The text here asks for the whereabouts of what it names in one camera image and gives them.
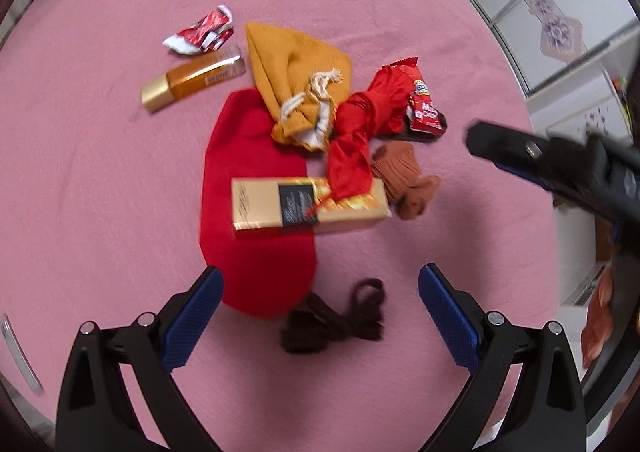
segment gold gift box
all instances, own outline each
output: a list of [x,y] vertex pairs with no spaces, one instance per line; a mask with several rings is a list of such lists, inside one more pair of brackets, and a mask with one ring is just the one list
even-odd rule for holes
[[239,233],[354,230],[389,216],[385,185],[374,178],[367,194],[338,202],[326,178],[236,178],[231,182],[233,224]]

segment pink bed sheet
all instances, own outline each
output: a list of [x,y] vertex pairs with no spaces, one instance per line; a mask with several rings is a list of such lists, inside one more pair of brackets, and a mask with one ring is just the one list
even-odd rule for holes
[[[353,58],[355,90],[380,65],[418,55],[449,131],[416,145],[425,172],[442,177],[425,216],[316,238],[315,288],[336,308],[357,279],[385,281],[382,342],[290,356],[278,345],[280,321],[223,306],[177,384],[229,452],[417,450],[466,381],[417,297],[420,267],[437,262],[514,323],[541,326],[557,307],[550,198],[463,145],[476,118],[529,125],[467,0],[36,0],[0,52],[0,305],[43,395],[28,392],[3,345],[0,370],[53,418],[83,320],[130,323],[202,271],[204,151],[226,95],[250,86],[250,73],[154,116],[140,87],[178,64],[162,39],[220,3],[244,48],[249,20],[335,44]],[[321,174],[321,159],[309,171]]]

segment screw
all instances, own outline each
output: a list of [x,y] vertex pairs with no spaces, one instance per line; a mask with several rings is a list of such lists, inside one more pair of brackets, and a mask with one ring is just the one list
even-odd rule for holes
[[556,322],[555,320],[549,322],[547,327],[549,328],[549,331],[551,331],[551,333],[553,333],[554,335],[559,335],[562,333],[562,326],[560,325],[559,322]]
[[154,315],[150,311],[147,311],[146,313],[143,313],[138,317],[138,324],[147,327],[151,326],[151,324],[154,323],[154,320],[156,320],[156,315]]
[[540,148],[536,145],[535,142],[531,142],[529,140],[529,142],[525,143],[524,147],[531,158],[539,159],[540,156],[542,156],[542,151],[540,151]]
[[501,326],[504,324],[504,315],[497,311],[492,311],[486,316],[487,320],[494,326]]
[[83,335],[88,335],[94,329],[95,329],[95,324],[90,320],[88,320],[86,322],[83,322],[82,325],[80,326],[80,333],[82,333]]

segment red cloth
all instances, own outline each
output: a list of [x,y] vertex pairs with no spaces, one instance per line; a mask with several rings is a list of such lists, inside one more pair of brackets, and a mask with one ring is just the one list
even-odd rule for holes
[[313,234],[234,237],[231,178],[306,176],[306,161],[271,140],[273,120],[257,89],[231,93],[204,163],[200,248],[222,270],[225,304],[256,317],[286,315],[307,295],[316,271]]
[[402,131],[413,90],[414,83],[405,73],[385,66],[366,91],[354,93],[338,106],[327,164],[332,199],[338,201],[371,189],[369,139]]

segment red candy wrapper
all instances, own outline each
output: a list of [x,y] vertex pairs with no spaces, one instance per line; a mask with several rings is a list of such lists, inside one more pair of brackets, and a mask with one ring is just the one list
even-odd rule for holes
[[225,44],[234,32],[231,10],[220,5],[193,26],[164,39],[164,46],[183,55],[213,52]]
[[405,58],[389,66],[399,68],[414,81],[415,89],[409,96],[406,112],[410,129],[441,137],[447,130],[447,124],[443,114],[433,107],[431,94],[418,68],[418,58]]

